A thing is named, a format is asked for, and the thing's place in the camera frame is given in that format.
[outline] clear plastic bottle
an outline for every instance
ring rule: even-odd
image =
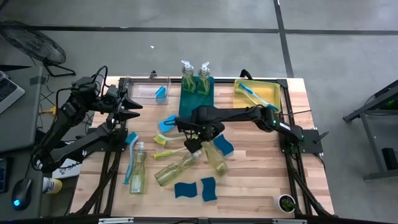
[[[182,67],[182,90],[189,93],[194,93],[197,84],[195,83],[195,78],[193,77],[193,66],[189,61],[181,60],[181,62],[184,64]]]
[[[134,152],[134,168],[132,170],[131,182],[130,182],[130,193],[131,194],[143,194],[145,192],[145,178],[146,170],[144,161],[147,157],[147,153],[144,152],[144,143],[139,142],[138,151]]]
[[[207,67],[210,62],[205,62],[201,65],[199,70],[199,83],[198,83],[198,93],[203,96],[208,96],[210,91],[210,69]]]
[[[202,142],[201,146],[205,149],[207,159],[210,165],[216,170],[217,175],[224,176],[228,172],[228,166],[219,149],[210,144],[210,142]]]
[[[201,150],[198,150],[194,153],[189,152],[180,161],[168,165],[155,174],[157,183],[162,187],[166,186],[172,180],[174,180],[174,178],[178,177],[185,169],[194,165],[196,159],[198,159],[200,155]]]

